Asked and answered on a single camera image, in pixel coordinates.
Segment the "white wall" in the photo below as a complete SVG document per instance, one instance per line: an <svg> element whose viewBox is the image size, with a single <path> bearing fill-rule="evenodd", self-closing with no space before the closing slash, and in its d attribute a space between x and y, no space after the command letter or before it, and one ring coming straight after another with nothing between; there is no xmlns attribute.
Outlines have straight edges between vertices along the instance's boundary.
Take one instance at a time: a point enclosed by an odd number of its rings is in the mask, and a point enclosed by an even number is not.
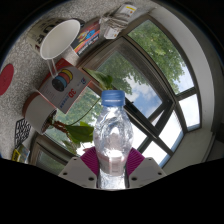
<svg viewBox="0 0 224 224"><path fill-rule="evenodd" d="M158 7L150 15L159 21L176 38L185 51L194 70L202 101L202 128L190 132L184 137L174 156L163 168L166 174L170 174L189 165L202 162L212 139L211 127L214 116L215 95L211 68L213 71L216 70L216 74L219 77L222 76L222 73L215 51L210 47L209 58L208 56L206 58L201 47L202 45L199 44L184 23L170 11L163 7ZM206 43L209 48L210 43L205 37L202 36L200 41Z"/></svg>

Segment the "yellow item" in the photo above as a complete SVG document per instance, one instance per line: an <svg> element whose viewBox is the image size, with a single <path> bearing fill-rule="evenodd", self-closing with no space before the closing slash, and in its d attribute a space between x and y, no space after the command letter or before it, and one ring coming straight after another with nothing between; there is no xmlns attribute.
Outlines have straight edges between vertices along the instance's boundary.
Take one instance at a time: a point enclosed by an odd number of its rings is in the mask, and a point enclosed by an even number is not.
<svg viewBox="0 0 224 224"><path fill-rule="evenodd" d="M67 74L68 77L70 78L70 80L72 80L73 75L72 75L72 73L71 73L69 70L67 70L67 69L63 69L61 72Z"/></svg>
<svg viewBox="0 0 224 224"><path fill-rule="evenodd" d="M15 149L12 155L12 161L18 162L21 154Z"/></svg>

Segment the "magenta fabric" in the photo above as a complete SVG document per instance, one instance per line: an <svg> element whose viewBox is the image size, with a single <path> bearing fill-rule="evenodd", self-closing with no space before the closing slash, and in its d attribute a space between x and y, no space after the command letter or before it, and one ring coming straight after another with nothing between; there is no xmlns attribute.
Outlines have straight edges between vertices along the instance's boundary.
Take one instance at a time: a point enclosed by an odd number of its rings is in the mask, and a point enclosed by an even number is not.
<svg viewBox="0 0 224 224"><path fill-rule="evenodd" d="M94 174L96 174L96 176L98 176L99 162L94 146L87 150L82 156L80 156L80 159L89 167L90 170L93 171Z"/></svg>
<svg viewBox="0 0 224 224"><path fill-rule="evenodd" d="M130 174L140 165L140 163L145 159L145 157L136 149L132 148L129 152L126 171L128 177Z"/></svg>
<svg viewBox="0 0 224 224"><path fill-rule="evenodd" d="M87 150L80 159L89 167L90 170L96 176L99 174L99 161L96 155L96 149L95 147L91 147L89 150ZM132 148L127 159L126 163L126 171L128 177L130 174L140 165L140 163L145 159L145 157L137 151L135 148Z"/></svg>

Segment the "red object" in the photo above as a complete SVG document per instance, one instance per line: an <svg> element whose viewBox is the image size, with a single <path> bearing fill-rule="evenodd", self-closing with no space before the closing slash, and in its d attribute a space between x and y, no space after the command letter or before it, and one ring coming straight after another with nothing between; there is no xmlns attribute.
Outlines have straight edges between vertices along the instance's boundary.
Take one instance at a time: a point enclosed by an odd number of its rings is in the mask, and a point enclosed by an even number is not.
<svg viewBox="0 0 224 224"><path fill-rule="evenodd" d="M60 72L60 73L58 74L58 76L61 76L62 78L64 78L65 81L67 82L67 85L70 83L70 78L69 78L68 75L65 74L64 72Z"/></svg>
<svg viewBox="0 0 224 224"><path fill-rule="evenodd" d="M14 67L12 64L6 65L5 68L2 70L2 73L0 74L0 96L3 95L9 88L13 74Z"/></svg>

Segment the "window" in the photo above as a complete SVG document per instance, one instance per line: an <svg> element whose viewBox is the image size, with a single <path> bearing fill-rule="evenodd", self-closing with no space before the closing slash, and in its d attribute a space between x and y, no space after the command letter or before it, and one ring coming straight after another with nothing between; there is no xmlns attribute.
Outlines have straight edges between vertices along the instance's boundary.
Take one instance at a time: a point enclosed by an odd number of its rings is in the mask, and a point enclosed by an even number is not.
<svg viewBox="0 0 224 224"><path fill-rule="evenodd" d="M52 159L50 156L45 154L44 152L40 152L38 156L38 160L36 166L44 169L50 173L55 175L59 175L59 173L64 169L64 165Z"/></svg>
<svg viewBox="0 0 224 224"><path fill-rule="evenodd" d="M101 111L102 89L85 72L84 68L89 68L110 74L114 89L125 91L125 110L134 130L133 147L143 156L153 157L161 167L173 156L184 135L201 127L200 94L191 65L172 35L149 15L129 24L117 39L90 52L78 68L94 84L66 115L58 111L57 119L62 122L71 124L81 118L95 124ZM67 139L63 133L48 129L46 136L74 155L63 144ZM89 146L83 144L78 156ZM38 158L39 162L47 159L44 154Z"/></svg>

